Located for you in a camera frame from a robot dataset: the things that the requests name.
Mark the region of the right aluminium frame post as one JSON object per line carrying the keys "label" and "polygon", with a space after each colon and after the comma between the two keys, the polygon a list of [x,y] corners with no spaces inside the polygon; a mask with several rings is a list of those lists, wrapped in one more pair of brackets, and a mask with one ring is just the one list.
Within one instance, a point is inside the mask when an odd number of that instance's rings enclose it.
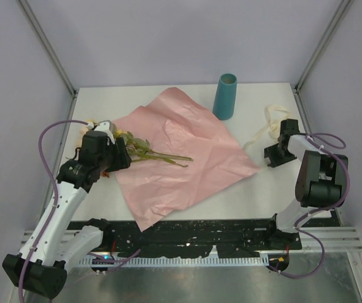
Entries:
{"label": "right aluminium frame post", "polygon": [[318,41],[317,46],[313,51],[309,61],[307,62],[301,76],[299,77],[298,82],[293,86],[293,91],[295,93],[298,94],[303,89],[308,77],[313,72],[323,53],[327,50],[327,47],[329,46],[336,31],[338,30],[340,24],[347,15],[353,3],[354,0],[341,0],[339,2],[337,9],[335,10],[330,21],[328,22],[328,25],[324,30],[320,40]]}

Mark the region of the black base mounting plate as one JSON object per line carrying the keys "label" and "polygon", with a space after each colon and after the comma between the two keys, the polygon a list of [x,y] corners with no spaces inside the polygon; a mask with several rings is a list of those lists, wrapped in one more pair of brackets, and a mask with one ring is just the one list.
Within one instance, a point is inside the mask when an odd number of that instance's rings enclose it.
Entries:
{"label": "black base mounting plate", "polygon": [[272,219],[159,221],[141,231],[132,221],[110,221],[97,252],[141,258],[221,258],[252,256],[256,251],[302,248],[299,234],[279,232]]}

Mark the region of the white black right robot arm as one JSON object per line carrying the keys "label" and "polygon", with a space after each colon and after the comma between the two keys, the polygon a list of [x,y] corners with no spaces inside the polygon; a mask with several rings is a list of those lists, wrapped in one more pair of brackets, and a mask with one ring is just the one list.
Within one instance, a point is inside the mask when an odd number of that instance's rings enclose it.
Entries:
{"label": "white black right robot arm", "polygon": [[326,150],[315,142],[321,134],[304,134],[298,121],[281,121],[277,143],[264,149],[268,166],[279,167],[293,160],[301,166],[295,185],[295,198],[269,221],[264,242],[272,249],[284,249],[296,242],[298,232],[314,215],[340,207],[348,194],[348,158]]}

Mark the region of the cream printed ribbon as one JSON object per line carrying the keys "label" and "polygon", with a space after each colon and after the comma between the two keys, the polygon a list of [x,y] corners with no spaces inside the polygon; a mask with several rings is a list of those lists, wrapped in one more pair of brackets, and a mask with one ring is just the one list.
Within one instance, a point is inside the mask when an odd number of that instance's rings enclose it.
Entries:
{"label": "cream printed ribbon", "polygon": [[[273,118],[272,114],[275,112],[281,113],[281,116],[279,118]],[[255,133],[251,140],[243,145],[244,151],[247,151],[248,148],[255,144],[265,133],[268,134],[273,142],[276,142],[280,134],[281,122],[290,118],[291,112],[281,105],[267,105],[264,108],[264,116],[266,124]]]}

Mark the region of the aluminium frame post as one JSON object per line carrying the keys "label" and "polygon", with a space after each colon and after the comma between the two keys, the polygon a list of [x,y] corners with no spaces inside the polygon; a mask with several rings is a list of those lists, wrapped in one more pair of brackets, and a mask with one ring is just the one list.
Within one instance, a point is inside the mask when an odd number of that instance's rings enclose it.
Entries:
{"label": "aluminium frame post", "polygon": [[317,46],[313,51],[309,61],[307,62],[301,76],[299,77],[298,82],[293,86],[293,91],[295,93],[298,94],[303,89],[308,77],[313,72],[323,53],[327,50],[327,47],[329,46],[336,31],[338,30],[340,24],[347,15],[353,3],[354,0],[341,0],[339,2],[337,9],[335,10],[330,21],[328,22],[328,25],[324,30],[320,40],[318,41]]}
{"label": "aluminium frame post", "polygon": [[60,79],[64,83],[66,89],[69,91],[69,94],[72,97],[75,97],[77,90],[72,84],[68,74],[64,70],[62,63],[56,54],[56,51],[54,50],[52,44],[50,43],[46,35],[46,32],[42,28],[42,25],[40,24],[39,19],[37,18],[30,3],[27,0],[17,0],[16,2],[19,5],[24,17],[27,19],[29,25],[31,26],[35,36],[39,40],[41,46],[45,50],[45,53],[49,57]]}

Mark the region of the artificial flower bunch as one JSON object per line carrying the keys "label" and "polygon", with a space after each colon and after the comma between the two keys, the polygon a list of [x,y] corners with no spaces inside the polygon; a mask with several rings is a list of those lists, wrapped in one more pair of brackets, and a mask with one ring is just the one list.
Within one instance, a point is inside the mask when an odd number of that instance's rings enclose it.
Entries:
{"label": "artificial flower bunch", "polygon": [[110,130],[113,133],[115,142],[117,143],[119,138],[122,138],[124,140],[126,151],[133,162],[160,160],[180,167],[187,167],[188,165],[180,164],[178,163],[178,161],[193,161],[193,159],[190,157],[159,153],[157,151],[154,151],[153,149],[151,149],[148,140],[135,138],[131,132],[117,129],[116,125],[113,124],[111,121],[109,121],[109,123],[111,124]]}

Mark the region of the teal ceramic vase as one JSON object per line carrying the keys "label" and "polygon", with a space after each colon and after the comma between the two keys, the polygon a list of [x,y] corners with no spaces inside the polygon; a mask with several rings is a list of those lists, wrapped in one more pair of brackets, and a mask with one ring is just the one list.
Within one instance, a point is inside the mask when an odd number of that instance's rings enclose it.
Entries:
{"label": "teal ceramic vase", "polygon": [[221,121],[230,119],[234,114],[237,91],[237,77],[231,73],[219,78],[212,113]]}

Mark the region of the purple wrapping paper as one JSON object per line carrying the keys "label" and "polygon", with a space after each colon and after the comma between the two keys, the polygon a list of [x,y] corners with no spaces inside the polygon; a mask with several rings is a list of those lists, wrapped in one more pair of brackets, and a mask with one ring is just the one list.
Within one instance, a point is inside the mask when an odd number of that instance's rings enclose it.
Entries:
{"label": "purple wrapping paper", "polygon": [[157,152],[192,158],[177,165],[159,160],[133,162],[116,172],[141,231],[260,170],[226,126],[178,88],[164,90],[114,124],[147,140]]}

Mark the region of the left aluminium frame post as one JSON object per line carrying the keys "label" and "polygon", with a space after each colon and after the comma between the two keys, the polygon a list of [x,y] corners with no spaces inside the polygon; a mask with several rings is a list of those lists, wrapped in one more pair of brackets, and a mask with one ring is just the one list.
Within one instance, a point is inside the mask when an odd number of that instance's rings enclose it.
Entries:
{"label": "left aluminium frame post", "polygon": [[30,3],[27,0],[17,0],[16,2],[19,5],[24,17],[27,19],[29,25],[31,26],[35,36],[39,40],[41,46],[45,50],[45,53],[49,57],[60,79],[64,83],[66,89],[69,91],[69,94],[72,97],[75,97],[77,90],[72,84],[68,74],[64,70],[62,63],[56,54],[56,51],[54,50],[52,44],[50,43],[46,35],[46,32],[42,28],[42,25],[40,24],[39,19],[37,18]]}

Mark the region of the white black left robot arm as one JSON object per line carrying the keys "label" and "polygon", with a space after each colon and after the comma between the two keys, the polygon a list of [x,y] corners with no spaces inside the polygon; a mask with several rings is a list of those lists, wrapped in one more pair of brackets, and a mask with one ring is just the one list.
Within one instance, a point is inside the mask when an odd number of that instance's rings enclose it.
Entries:
{"label": "white black left robot arm", "polygon": [[65,245],[61,239],[101,173],[127,169],[130,163],[122,137],[111,139],[104,131],[88,131],[83,136],[78,158],[61,166],[52,199],[33,234],[18,254],[7,254],[3,260],[2,267],[14,286],[54,299],[82,257],[94,249],[112,247],[112,225],[105,219],[90,219]]}

